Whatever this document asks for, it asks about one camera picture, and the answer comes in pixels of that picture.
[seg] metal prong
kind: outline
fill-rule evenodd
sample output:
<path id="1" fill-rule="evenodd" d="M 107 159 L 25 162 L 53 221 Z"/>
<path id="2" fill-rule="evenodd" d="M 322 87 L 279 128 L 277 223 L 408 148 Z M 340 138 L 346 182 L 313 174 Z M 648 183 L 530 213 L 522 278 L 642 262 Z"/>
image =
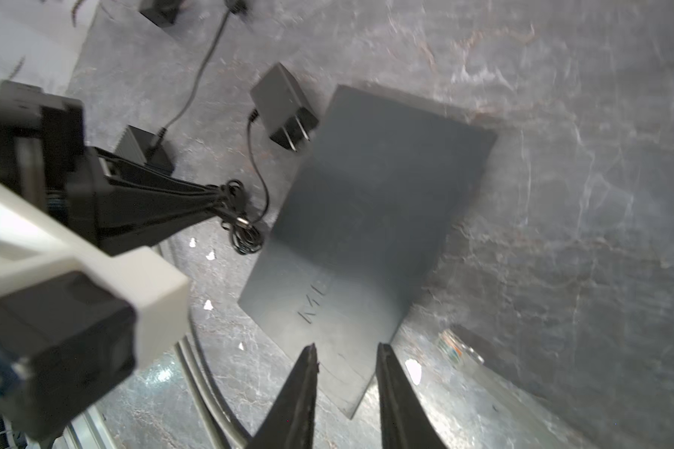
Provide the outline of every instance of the metal prong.
<path id="1" fill-rule="evenodd" d="M 310 141 L 310 137 L 307 135 L 307 132 L 305 131 L 305 128 L 302 126 L 302 122 L 300 121 L 300 118 L 295 116 L 295 120 L 297 121 L 297 124 L 300 125 L 300 130 L 302 131 L 302 135 L 305 137 L 305 140 Z"/>
<path id="2" fill-rule="evenodd" d="M 285 136 L 288 137 L 288 142 L 289 142 L 289 147 L 292 148 L 292 150 L 296 153 L 297 149 L 295 148 L 295 144 L 292 143 L 292 139 L 289 138 L 288 131 L 285 129 L 285 127 L 282 127 L 282 132 L 285 133 Z"/>

